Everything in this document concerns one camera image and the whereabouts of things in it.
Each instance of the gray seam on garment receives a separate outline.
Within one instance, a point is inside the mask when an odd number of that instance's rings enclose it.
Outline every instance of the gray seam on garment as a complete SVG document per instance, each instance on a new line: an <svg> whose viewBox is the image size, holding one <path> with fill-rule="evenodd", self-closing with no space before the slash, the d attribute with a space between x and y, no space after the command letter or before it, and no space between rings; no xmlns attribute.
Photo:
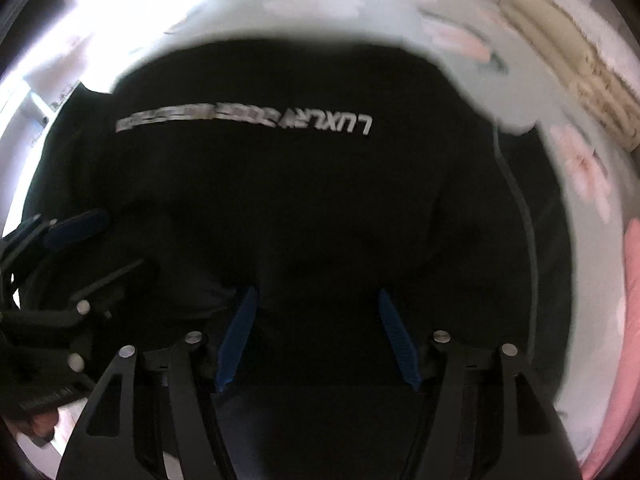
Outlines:
<svg viewBox="0 0 640 480"><path fill-rule="evenodd" d="M498 127L494 124L494 157L496 164L502 172L511 194L513 195L520 215L522 216L522 224L524 226L525 236L527 238L527 249L529 252L529 267L531 268L531 309L529 313L529 339L527 341L527 358L529 361L533 361L533 357L536 351L536 328L538 327L538 285L539 285L539 273L538 273L538 254L536 251L536 231L533 227L533 220L531 218L531 211L527 200L524 198L522 190L518 185L518 181L511 173L507 161L500 150L500 140L498 139Z"/></svg>

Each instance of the beige blanket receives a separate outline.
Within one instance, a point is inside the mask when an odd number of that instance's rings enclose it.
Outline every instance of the beige blanket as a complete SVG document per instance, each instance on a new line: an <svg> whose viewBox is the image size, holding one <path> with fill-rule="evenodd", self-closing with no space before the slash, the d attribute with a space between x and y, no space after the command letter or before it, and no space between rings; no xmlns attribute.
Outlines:
<svg viewBox="0 0 640 480"><path fill-rule="evenodd" d="M501 0L500 7L560 81L626 150L640 144L640 104L548 0Z"/></svg>

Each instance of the silver bolt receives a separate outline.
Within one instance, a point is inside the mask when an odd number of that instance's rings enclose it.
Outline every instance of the silver bolt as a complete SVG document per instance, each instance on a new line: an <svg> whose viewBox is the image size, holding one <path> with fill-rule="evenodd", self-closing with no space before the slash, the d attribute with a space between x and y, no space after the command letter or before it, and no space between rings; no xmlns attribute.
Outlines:
<svg viewBox="0 0 640 480"><path fill-rule="evenodd" d="M136 347L132 345L127 345L127 346L123 346L120 349L120 351L118 352L118 355L123 359L126 359L131 357L135 353L136 353Z"/></svg>
<svg viewBox="0 0 640 480"><path fill-rule="evenodd" d="M190 345L195 345L196 343L202 341L202 332L189 332L184 337L184 340Z"/></svg>
<svg viewBox="0 0 640 480"><path fill-rule="evenodd" d="M515 357L516 355L518 355L518 348L516 345L506 343L502 345L502 353L508 355L509 357Z"/></svg>
<svg viewBox="0 0 640 480"><path fill-rule="evenodd" d="M86 316L91 310L91 305L87 300L78 301L78 304L76 305L76 310L78 311L78 314L80 314L81 316Z"/></svg>
<svg viewBox="0 0 640 480"><path fill-rule="evenodd" d="M84 359L82 359L78 354L71 354L66 360L66 364L68 364L69 368L78 374L84 370Z"/></svg>
<svg viewBox="0 0 640 480"><path fill-rule="evenodd" d="M433 333L433 340L436 343L448 343L451 341L451 335L446 330L436 330L436 332Z"/></svg>

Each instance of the hand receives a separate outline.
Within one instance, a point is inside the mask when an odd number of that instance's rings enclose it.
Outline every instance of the hand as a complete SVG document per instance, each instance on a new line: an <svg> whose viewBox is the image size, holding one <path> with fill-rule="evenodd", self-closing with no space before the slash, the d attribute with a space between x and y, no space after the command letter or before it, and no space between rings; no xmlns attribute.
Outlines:
<svg viewBox="0 0 640 480"><path fill-rule="evenodd" d="M39 436L45 438L58 423L58 410L35 415L29 422L24 420L14 422L6 420L4 417L2 420L4 420L14 438L18 438L19 433L28 437Z"/></svg>

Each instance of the pink blanket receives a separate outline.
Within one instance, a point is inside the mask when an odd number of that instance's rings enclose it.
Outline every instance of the pink blanket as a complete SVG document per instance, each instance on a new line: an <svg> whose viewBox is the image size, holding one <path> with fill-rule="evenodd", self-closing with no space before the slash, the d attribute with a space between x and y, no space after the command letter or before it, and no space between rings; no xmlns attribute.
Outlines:
<svg viewBox="0 0 640 480"><path fill-rule="evenodd" d="M625 234L626 323L622 355L604 424L582 465L584 480L593 479L618 450L640 415L640 220Z"/></svg>

